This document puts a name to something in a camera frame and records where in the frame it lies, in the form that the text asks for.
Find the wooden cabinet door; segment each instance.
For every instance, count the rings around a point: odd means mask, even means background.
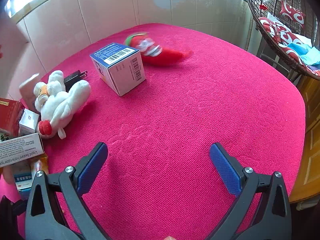
[[[290,202],[301,201],[320,193],[320,121],[305,135],[297,179],[289,196]]]
[[[306,132],[320,120],[320,81],[304,77],[297,86],[306,105]]]

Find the charger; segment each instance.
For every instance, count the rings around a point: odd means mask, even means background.
[[[86,76],[88,76],[88,71],[83,71],[82,73],[80,70],[77,70],[76,72],[73,72],[72,74],[68,75],[63,79],[63,82],[66,86],[66,92],[69,92],[70,88],[77,83],[78,81],[84,79]]]

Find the white plush toy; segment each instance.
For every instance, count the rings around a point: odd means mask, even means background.
[[[35,107],[41,113],[41,121],[36,131],[41,138],[51,138],[58,133],[61,139],[66,137],[64,127],[71,121],[74,113],[87,101],[91,92],[85,80],[75,83],[66,92],[63,72],[53,71],[48,84],[39,82],[33,93],[36,96]]]

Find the pink tablecloth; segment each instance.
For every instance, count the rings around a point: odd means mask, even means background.
[[[139,31],[194,54],[175,66],[145,65],[147,80],[119,97],[98,77],[89,54]],[[291,192],[304,103],[284,76],[250,53],[204,33],[149,24],[98,41],[56,69],[65,75],[88,70],[92,94],[66,127],[67,138],[44,142],[50,172],[75,165],[99,141],[108,145],[84,200],[113,240],[204,239],[234,200],[209,159],[214,142],[243,166],[280,171]],[[62,209],[74,228],[65,203]]]

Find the barcode label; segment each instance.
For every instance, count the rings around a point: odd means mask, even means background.
[[[139,81],[142,77],[141,77],[139,63],[136,57],[132,60],[132,66],[133,66],[134,74],[136,75],[136,79],[137,81]]]
[[[134,49],[130,49],[130,48],[125,48],[121,51],[118,51],[117,53],[113,54],[112,56],[106,58],[104,60],[105,63],[111,65],[112,63],[114,63],[116,60],[121,59],[125,56],[127,56],[128,54],[130,54],[131,52],[133,52]]]

